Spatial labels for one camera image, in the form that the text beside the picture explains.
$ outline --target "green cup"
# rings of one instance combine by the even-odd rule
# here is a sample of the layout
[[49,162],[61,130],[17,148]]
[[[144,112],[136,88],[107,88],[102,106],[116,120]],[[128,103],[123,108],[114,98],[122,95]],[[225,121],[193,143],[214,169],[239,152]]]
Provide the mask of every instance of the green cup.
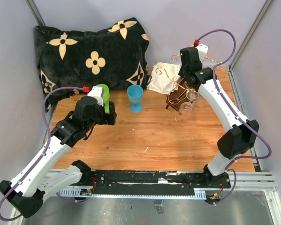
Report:
[[104,102],[105,112],[109,113],[109,101],[108,101],[109,97],[110,97],[109,88],[106,84],[103,84],[103,83],[98,84],[97,86],[103,87],[103,89],[104,89],[103,102]]

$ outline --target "red connector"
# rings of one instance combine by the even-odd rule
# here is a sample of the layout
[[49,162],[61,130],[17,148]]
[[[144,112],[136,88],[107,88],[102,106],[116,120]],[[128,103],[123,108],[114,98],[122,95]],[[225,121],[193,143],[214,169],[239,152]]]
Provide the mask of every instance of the red connector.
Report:
[[89,93],[89,87],[83,87],[83,92]]
[[195,40],[193,43],[193,46],[197,47],[199,45],[200,41],[199,40]]

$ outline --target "cream flower print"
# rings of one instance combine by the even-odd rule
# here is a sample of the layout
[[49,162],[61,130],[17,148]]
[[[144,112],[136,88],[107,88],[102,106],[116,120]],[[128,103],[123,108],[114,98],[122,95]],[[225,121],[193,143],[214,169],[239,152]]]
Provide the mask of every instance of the cream flower print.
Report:
[[141,37],[142,37],[143,39],[145,39],[146,41],[149,41],[149,38],[148,38],[147,34],[142,34]]
[[67,38],[67,34],[65,32],[60,36],[60,38],[52,39],[51,41],[49,41],[49,44],[53,46],[59,46],[59,54],[62,60],[64,59],[64,56],[66,54],[66,45],[75,45],[76,43],[77,41],[75,41],[74,39]]
[[50,93],[53,91],[53,87],[56,85],[52,81],[48,79],[46,74],[41,70],[41,80],[42,80],[42,85],[45,93]]
[[85,65],[87,68],[92,68],[92,73],[97,75],[100,72],[100,68],[105,66],[105,59],[102,57],[99,58],[99,53],[93,51],[90,54],[90,58],[85,61]]
[[126,22],[124,22],[124,20],[122,20],[122,21],[118,22],[117,24],[113,25],[112,28],[108,31],[109,32],[116,32],[116,31],[120,30],[120,33],[121,33],[123,39],[126,40],[127,28],[132,27],[136,23],[137,23],[137,21],[126,21]]
[[128,81],[128,82],[130,82],[131,84],[134,84],[134,85],[142,85],[142,81],[144,79],[144,76],[145,76],[145,73],[144,73],[144,70],[141,67],[141,62],[139,61],[139,64],[136,68],[136,71],[126,81]]

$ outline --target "clear glass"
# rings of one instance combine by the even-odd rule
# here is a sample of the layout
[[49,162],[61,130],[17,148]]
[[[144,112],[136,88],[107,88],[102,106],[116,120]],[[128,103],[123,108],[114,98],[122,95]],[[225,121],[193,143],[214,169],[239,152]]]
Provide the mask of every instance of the clear glass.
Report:
[[195,90],[190,89],[186,94],[187,99],[189,102],[184,102],[179,107],[179,117],[183,120],[190,118],[193,112],[193,104],[192,102],[197,102],[201,99],[201,95]]

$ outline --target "black pillow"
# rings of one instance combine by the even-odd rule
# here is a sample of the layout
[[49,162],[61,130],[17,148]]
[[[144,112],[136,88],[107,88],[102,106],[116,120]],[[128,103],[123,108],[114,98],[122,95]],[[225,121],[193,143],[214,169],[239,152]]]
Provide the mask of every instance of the black pillow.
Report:
[[[150,80],[145,52],[149,39],[135,19],[120,21],[98,32],[34,29],[37,68],[44,94],[65,86],[83,87],[104,83],[111,90],[126,90],[137,84],[146,88]],[[48,99],[46,108],[77,90],[61,90]]]

